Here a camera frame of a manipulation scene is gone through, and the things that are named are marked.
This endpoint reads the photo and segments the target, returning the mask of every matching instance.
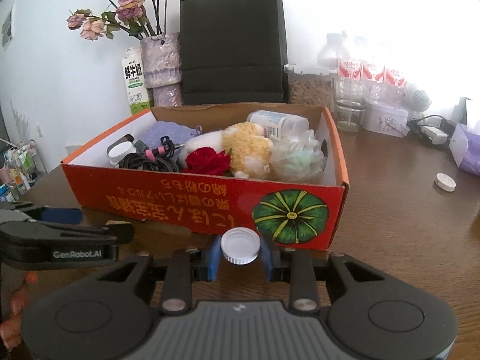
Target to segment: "human hand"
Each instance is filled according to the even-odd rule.
[[[23,279],[22,287],[10,297],[10,318],[0,324],[0,337],[7,349],[13,349],[22,342],[20,327],[22,311],[30,301],[27,284],[36,283],[38,283],[37,274],[28,272]]]

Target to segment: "red box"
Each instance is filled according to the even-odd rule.
[[[112,168],[107,147],[125,134],[135,136],[157,120],[204,132],[247,120],[267,109],[308,118],[327,153],[322,185],[288,184],[186,173]],[[92,139],[62,162],[78,202],[129,218],[165,221],[205,234],[248,227],[296,248],[326,250],[335,234],[349,189],[347,167],[330,112],[297,104],[234,103],[155,107],[129,117]]]

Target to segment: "green pumpkin illustration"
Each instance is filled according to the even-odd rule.
[[[264,236],[280,244],[298,244],[325,229],[328,207],[306,191],[284,190],[265,195],[253,208],[252,217]]]

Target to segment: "flower vase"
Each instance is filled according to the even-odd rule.
[[[140,43],[145,86],[153,88],[155,105],[182,105],[179,34],[155,35]]]

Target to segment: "artificial red flower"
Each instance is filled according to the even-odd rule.
[[[217,154],[211,147],[201,147],[191,152],[185,159],[184,173],[223,176],[230,169],[230,155],[225,151]]]

